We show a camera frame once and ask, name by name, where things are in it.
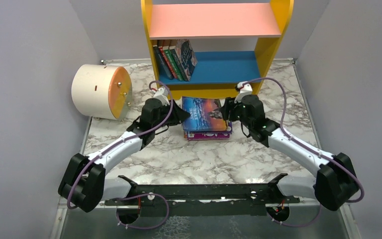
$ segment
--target green book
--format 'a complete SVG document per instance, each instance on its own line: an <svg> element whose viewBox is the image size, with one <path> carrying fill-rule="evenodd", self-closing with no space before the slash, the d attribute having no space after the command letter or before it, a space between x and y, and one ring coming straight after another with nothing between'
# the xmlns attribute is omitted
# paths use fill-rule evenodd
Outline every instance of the green book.
<svg viewBox="0 0 382 239"><path fill-rule="evenodd" d="M166 57L169 60L169 63L172 65L172 67L174 69L174 72L175 72L175 75L177 76L178 80L183 81L184 78L182 77L181 72L179 71L179 68L178 68L178 66L177 66L177 64L176 64L176 62L174 60L174 57L172 56L172 53L169 50L170 43L171 43L170 40L164 40L163 41L163 48L162 49L165 52Z"/></svg>
<svg viewBox="0 0 382 239"><path fill-rule="evenodd" d="M177 42L178 40L171 40L171 43L169 44L169 50L171 51L171 54L175 60L175 63L177 64L177 67L181 73L181 76L182 78L185 80L185 81L189 81L186 73L185 73L185 70L183 68L183 66L181 65L181 61L179 60L179 57L177 55L177 52L176 52L176 47L177 47Z"/></svg>

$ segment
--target book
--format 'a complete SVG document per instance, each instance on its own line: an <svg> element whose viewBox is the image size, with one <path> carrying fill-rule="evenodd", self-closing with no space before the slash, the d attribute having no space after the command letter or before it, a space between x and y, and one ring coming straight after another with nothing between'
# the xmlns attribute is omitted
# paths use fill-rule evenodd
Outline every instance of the book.
<svg viewBox="0 0 382 239"><path fill-rule="evenodd" d="M232 122L228 121L228 128L225 131L213 131L213 132L184 132L184 138L189 141L197 140L218 140L229 139L232 134Z"/></svg>
<svg viewBox="0 0 382 239"><path fill-rule="evenodd" d="M160 49L157 46L157 40L152 40L152 45L153 45L154 55L156 57L157 68L159 69L159 71L164 71L166 76L169 79L173 79L174 76L172 75L171 71L169 70L169 67L166 64L165 59L163 58L162 53L160 52Z"/></svg>
<svg viewBox="0 0 382 239"><path fill-rule="evenodd" d="M182 97L182 109L191 114L182 127L187 132L226 131L227 122L220 112L219 99Z"/></svg>
<svg viewBox="0 0 382 239"><path fill-rule="evenodd" d="M176 74L175 74L175 71L174 71L172 65L171 65L170 62L169 62L169 59L168 59L168 57L166 56L165 51L163 50L163 40L158 40L158 41L157 41L157 46L159 47L160 52L162 53L163 59L165 59L165 62L166 62L166 64L168 65L169 70L171 71L172 75L174 76L174 78L177 78L177 76L176 76Z"/></svg>
<svg viewBox="0 0 382 239"><path fill-rule="evenodd" d="M184 69L186 81L190 81L191 75L194 72L194 68L197 65L197 58L191 47L190 40L188 39L179 39L176 42L175 51L181 63L181 66Z"/></svg>
<svg viewBox="0 0 382 239"><path fill-rule="evenodd" d="M184 68L182 67L181 62L179 61L179 57L177 55L177 52L175 51L175 48L177 46L177 42L178 42L178 40L171 40L171 43L169 44L169 50L171 51L172 57L175 60L175 63L179 69L179 72L182 76L182 79L185 80L185 79L188 79L187 75L185 74Z"/></svg>
<svg viewBox="0 0 382 239"><path fill-rule="evenodd" d="M184 132L184 138L188 141L200 141L200 140L223 140L229 139L229 133L220 133L220 132Z"/></svg>
<svg viewBox="0 0 382 239"><path fill-rule="evenodd" d="M172 53L171 51L169 50L169 44L171 43L170 40L164 40L163 41L163 51L165 52L166 54L166 57L168 58L168 61L169 61L169 64L172 66L172 68L174 69L174 72L175 72L175 75L177 76L176 78L180 81L183 81L184 79L182 78L182 75L181 73L179 72L179 69L177 67L177 64L174 60L174 57L172 56Z"/></svg>

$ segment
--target cylinder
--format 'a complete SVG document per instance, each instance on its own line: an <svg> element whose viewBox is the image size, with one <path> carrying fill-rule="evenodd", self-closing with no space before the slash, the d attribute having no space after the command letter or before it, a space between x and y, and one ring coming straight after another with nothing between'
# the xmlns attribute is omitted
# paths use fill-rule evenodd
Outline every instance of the cylinder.
<svg viewBox="0 0 382 239"><path fill-rule="evenodd" d="M74 76L71 95L83 115L121 120L132 100L131 78L121 66L86 64Z"/></svg>

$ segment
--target gray wall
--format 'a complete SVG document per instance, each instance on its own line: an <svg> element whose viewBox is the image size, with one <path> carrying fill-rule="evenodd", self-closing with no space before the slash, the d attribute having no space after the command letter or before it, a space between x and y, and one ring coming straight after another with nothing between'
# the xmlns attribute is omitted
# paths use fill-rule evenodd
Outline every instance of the gray wall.
<svg viewBox="0 0 382 239"><path fill-rule="evenodd" d="M331 0L297 66L323 148L347 153L365 187L361 235L382 238L382 0Z"/></svg>
<svg viewBox="0 0 382 239"><path fill-rule="evenodd" d="M70 0L99 57L149 58L140 0ZM269 0L153 0L166 3L269 2ZM297 58L329 0L295 0L292 21L276 58ZM196 51L254 50L256 38L192 40Z"/></svg>
<svg viewBox="0 0 382 239"><path fill-rule="evenodd" d="M71 81L97 61L68 0L0 0L0 239L49 236L87 122Z"/></svg>

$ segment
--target marble surface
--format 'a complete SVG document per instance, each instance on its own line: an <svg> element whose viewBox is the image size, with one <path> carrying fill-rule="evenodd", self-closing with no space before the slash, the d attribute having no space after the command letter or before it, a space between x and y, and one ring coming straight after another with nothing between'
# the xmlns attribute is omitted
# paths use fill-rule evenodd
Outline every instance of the marble surface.
<svg viewBox="0 0 382 239"><path fill-rule="evenodd" d="M120 137L140 115L146 99L152 97L147 86L154 80L149 64L122 64L133 82L133 102L123 123L93 118L85 154L97 151ZM316 145L311 122L290 62L273 62L269 77L280 81L287 94L284 125L297 137ZM280 88L265 81L259 93L266 116L279 121L283 109ZM126 158L106 178L125 175L140 184L264 183L279 173L305 176L309 172L284 154L246 138L233 124L227 141L187 141L180 125L157 135L143 150Z"/></svg>

